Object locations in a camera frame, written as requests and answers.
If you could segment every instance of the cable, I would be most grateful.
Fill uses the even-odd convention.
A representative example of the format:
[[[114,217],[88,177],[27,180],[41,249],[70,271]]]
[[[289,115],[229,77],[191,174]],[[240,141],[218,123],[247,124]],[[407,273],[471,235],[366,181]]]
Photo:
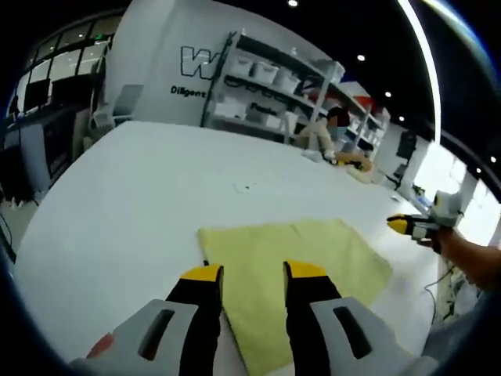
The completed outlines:
[[[9,246],[13,246],[13,233],[10,232],[10,227],[7,224],[7,221],[5,220],[4,216],[2,213],[0,213],[0,217],[2,217],[2,221],[5,223],[5,227],[7,228],[7,231],[9,231]]]
[[[433,284],[427,284],[424,287],[424,290],[428,291],[428,294],[430,294],[431,298],[433,299],[433,318],[431,319],[431,323],[433,323],[435,321],[435,317],[437,316],[437,301],[435,300],[435,297],[433,296],[433,293],[429,290],[429,287],[434,286],[434,285],[439,284],[440,282],[442,282],[442,280],[444,280],[444,278],[446,278],[454,270],[454,268],[455,268],[455,266],[453,266],[451,269],[449,269],[449,271],[446,274],[444,274],[443,276],[441,276]]]

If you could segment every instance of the monitor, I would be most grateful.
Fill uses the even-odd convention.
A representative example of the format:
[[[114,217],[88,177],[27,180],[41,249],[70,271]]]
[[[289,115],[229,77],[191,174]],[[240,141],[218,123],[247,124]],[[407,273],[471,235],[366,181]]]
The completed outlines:
[[[91,102],[92,79],[83,74],[52,83],[52,104],[88,104]]]
[[[47,103],[49,84],[50,80],[47,79],[31,82],[26,86],[26,92],[24,93],[24,112]]]

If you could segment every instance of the yellow towel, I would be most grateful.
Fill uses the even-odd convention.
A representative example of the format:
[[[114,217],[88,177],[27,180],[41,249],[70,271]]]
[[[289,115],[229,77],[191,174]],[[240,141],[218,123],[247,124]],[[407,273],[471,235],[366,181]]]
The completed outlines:
[[[368,306],[392,275],[390,265],[339,219],[201,229],[209,263],[225,267],[223,306],[251,376],[293,362],[286,331],[283,262],[323,267],[342,296]]]

